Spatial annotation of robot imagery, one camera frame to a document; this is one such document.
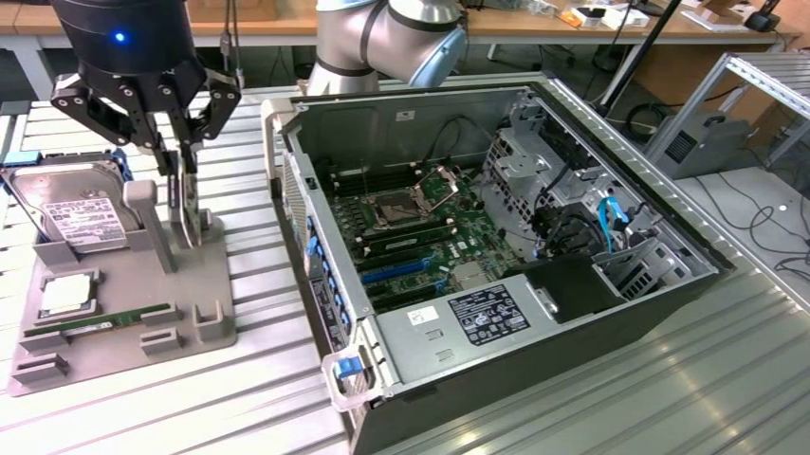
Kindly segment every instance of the wooden desk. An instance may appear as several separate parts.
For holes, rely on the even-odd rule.
[[[275,21],[245,22],[239,24],[243,46],[312,46],[317,28],[316,0],[277,0],[279,18]],[[644,28],[630,27],[622,32],[618,44],[635,45],[650,34],[650,21]],[[22,67],[32,68],[37,74],[26,75],[41,99],[51,96],[51,74],[47,62],[39,51],[43,48],[69,47],[64,37],[60,21],[49,6],[22,5],[18,8],[13,27],[24,41],[24,48],[17,50],[17,59]],[[219,34],[223,25],[217,23],[192,23],[191,30],[196,46],[219,46]],[[798,35],[788,27],[779,27],[787,37]],[[503,11],[498,9],[470,10],[470,42],[472,44],[558,44],[558,45],[602,45],[612,41],[615,31],[608,27],[575,28],[559,19],[547,16],[532,16],[523,10]],[[771,46],[776,37],[768,33],[739,32],[712,33],[676,14],[658,38],[660,45],[766,45]],[[623,74],[616,74],[616,81]]]
[[[0,35],[10,35],[16,33],[13,28],[13,20],[20,11],[20,1],[0,0]]]

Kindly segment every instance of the green circuit board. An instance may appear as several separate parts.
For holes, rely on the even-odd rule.
[[[448,180],[437,173],[421,183],[424,200],[433,207],[448,194]],[[468,263],[480,273],[474,282],[492,282],[520,263],[474,188],[455,180],[458,193],[429,213],[419,211],[411,187],[335,197],[331,209],[352,252],[360,278],[403,264],[427,261],[423,270],[365,283],[377,311],[391,311],[464,289],[454,268]]]

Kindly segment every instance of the blue pcie slot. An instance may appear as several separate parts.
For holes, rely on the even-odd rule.
[[[373,282],[389,280],[391,278],[401,277],[409,273],[424,272],[428,269],[431,262],[432,256],[420,259],[419,261],[413,261],[412,263],[397,265],[396,267],[388,268],[379,272],[367,273],[360,277],[359,280],[363,284],[371,284]]]

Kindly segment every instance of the hard drive label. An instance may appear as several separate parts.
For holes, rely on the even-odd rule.
[[[476,346],[528,328],[523,312],[499,284],[450,300],[467,339]]]
[[[41,207],[71,246],[125,238],[124,227],[108,198],[56,202]]]

